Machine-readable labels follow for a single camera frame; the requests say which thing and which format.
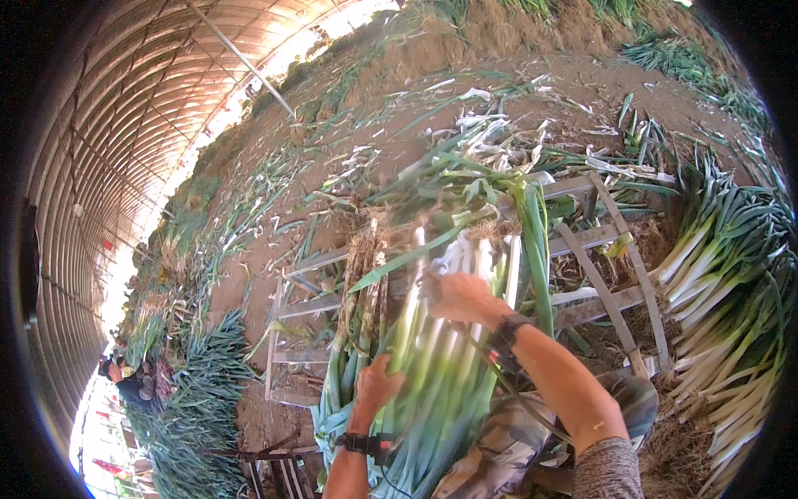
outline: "forearm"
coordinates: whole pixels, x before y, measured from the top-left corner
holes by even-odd
[[[346,432],[368,435],[373,420],[373,414],[365,413],[355,403]],[[368,493],[369,474],[365,454],[338,449],[324,485],[324,499],[365,499]]]
[[[496,329],[504,315],[513,313],[503,303],[493,304],[484,325]],[[555,411],[574,441],[577,455],[609,437],[629,438],[618,403],[595,376],[565,347],[531,325],[516,334],[512,353],[535,383],[546,405]]]

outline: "cable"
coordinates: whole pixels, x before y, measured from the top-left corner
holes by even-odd
[[[399,487],[396,487],[394,484],[391,483],[391,480],[388,479],[388,474],[385,472],[385,465],[380,465],[380,473],[382,473],[382,479],[385,480],[385,483],[390,485],[392,489],[396,490],[405,497],[413,499],[413,496],[411,496],[410,494],[406,493],[404,490],[400,489]]]
[[[504,388],[507,389],[508,392],[510,392],[513,398],[517,400],[519,404],[521,404],[521,406],[529,413],[530,416],[538,420],[538,422],[541,425],[545,426],[546,429],[551,431],[554,435],[562,438],[567,444],[571,446],[574,445],[574,442],[571,440],[571,437],[569,437],[567,434],[565,434],[564,432],[560,431],[557,427],[552,425],[548,419],[546,419],[541,413],[535,410],[534,407],[529,405],[529,402],[527,402],[526,398],[522,397],[521,394],[518,393],[518,391],[515,388],[510,386],[510,382],[507,381],[507,379],[501,373],[501,370],[499,370],[499,368],[496,367],[496,364],[491,361],[491,359],[485,354],[484,350],[482,350],[480,344],[477,343],[476,340],[472,338],[471,335],[468,335],[462,331],[458,331],[457,329],[455,329],[455,331],[463,335],[474,346],[474,348],[476,348],[476,351],[480,354],[482,360],[484,360],[485,363],[487,363],[488,366],[491,369],[493,369],[493,372],[494,374],[496,374],[496,378],[499,380],[499,382],[502,385],[504,385]]]

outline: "scallion bundle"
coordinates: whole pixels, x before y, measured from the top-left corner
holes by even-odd
[[[682,422],[706,415],[714,431],[703,494],[723,490],[759,433],[798,279],[791,212],[767,189],[737,186],[710,151],[693,160],[680,168],[681,234],[653,275],[682,328],[670,397]]]

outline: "metal arch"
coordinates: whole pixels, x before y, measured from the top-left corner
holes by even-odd
[[[212,3],[199,2],[203,11]],[[159,199],[179,158],[248,75],[179,0],[109,0],[102,15],[90,8],[91,29],[52,72],[57,88],[26,159],[47,276],[31,347],[62,442],[106,341],[96,316],[103,239],[137,242],[136,219],[150,205],[142,196]],[[285,40],[334,12],[330,0],[224,0],[208,16],[261,67]]]

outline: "pile of scallions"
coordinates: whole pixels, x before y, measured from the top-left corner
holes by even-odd
[[[679,171],[681,233],[653,276],[682,329],[670,397],[682,422],[708,415],[713,427],[702,495],[723,490],[762,427],[798,279],[792,212],[772,191],[737,186],[699,146]]]
[[[441,274],[465,271],[484,279],[494,295],[514,307],[519,293],[522,245],[527,261],[539,272],[542,299],[536,307],[541,327],[551,334],[553,312],[549,304],[548,250],[545,205],[540,184],[518,183],[513,189],[521,223],[499,223],[499,210],[490,204],[474,213],[466,210],[452,215],[453,227],[427,241],[423,225],[413,231],[413,246],[408,255],[384,261],[385,245],[379,234],[374,238],[383,249],[373,248],[368,228],[350,245],[347,268],[347,298],[339,312],[338,330],[332,347],[322,400],[312,408],[316,439],[322,447],[326,465],[332,462],[332,442],[343,433],[354,404],[357,375],[369,354],[392,353],[390,371],[401,370],[408,381],[401,394],[389,402],[375,420],[372,433],[396,436],[398,443],[392,461],[384,467],[369,458],[371,497],[428,497],[472,440],[489,410],[496,376],[477,353],[475,343],[487,335],[479,324],[468,324],[456,331],[448,321],[429,317],[427,303],[420,298],[420,279],[429,269]],[[438,258],[429,262],[430,251]],[[375,255],[372,271],[363,266],[358,254]],[[383,311],[381,289],[387,272],[411,263],[410,283],[398,320],[387,331],[373,320],[373,310]],[[471,335],[473,341],[464,337]],[[379,338],[376,348],[371,338]]]

